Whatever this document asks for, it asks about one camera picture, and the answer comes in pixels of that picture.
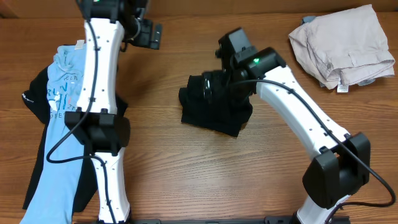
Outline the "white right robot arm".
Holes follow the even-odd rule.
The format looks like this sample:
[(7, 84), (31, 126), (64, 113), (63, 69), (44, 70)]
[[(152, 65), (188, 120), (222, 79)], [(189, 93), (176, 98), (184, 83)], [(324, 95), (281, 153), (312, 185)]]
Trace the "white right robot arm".
[(240, 105), (257, 94), (280, 114), (311, 160), (302, 177), (308, 195), (304, 204), (293, 215), (267, 217), (265, 223), (349, 223), (334, 214), (369, 182), (368, 138), (351, 135), (324, 113), (274, 49), (220, 47), (215, 55), (224, 77), (203, 74), (205, 99), (213, 103), (226, 96)]

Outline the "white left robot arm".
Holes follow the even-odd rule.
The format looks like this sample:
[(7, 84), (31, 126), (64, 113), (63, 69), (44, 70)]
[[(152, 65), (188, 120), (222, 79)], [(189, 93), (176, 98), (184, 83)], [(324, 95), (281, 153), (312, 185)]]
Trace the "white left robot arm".
[(100, 208), (97, 223), (131, 223), (123, 159), (129, 143), (129, 120), (116, 104), (118, 57), (128, 45), (157, 50), (162, 26), (145, 19), (146, 0), (83, 0), (86, 57), (76, 110), (65, 124), (84, 147), (80, 157), (91, 164)]

